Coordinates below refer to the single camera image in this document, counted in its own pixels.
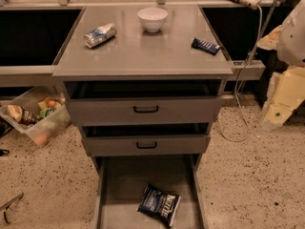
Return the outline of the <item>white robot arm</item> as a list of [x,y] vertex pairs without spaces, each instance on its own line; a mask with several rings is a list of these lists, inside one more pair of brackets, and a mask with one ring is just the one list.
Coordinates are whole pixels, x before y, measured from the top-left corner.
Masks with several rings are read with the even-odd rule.
[[261,127],[271,131],[283,126],[305,100],[305,0],[300,0],[282,24],[258,42],[264,50],[276,50],[288,68],[273,73],[263,105]]

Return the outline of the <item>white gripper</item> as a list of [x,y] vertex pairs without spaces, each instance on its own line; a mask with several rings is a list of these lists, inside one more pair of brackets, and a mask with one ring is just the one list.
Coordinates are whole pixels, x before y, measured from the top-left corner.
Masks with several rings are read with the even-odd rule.
[[305,100],[305,68],[289,66],[278,77],[272,104],[264,106],[260,125],[264,130],[281,128]]

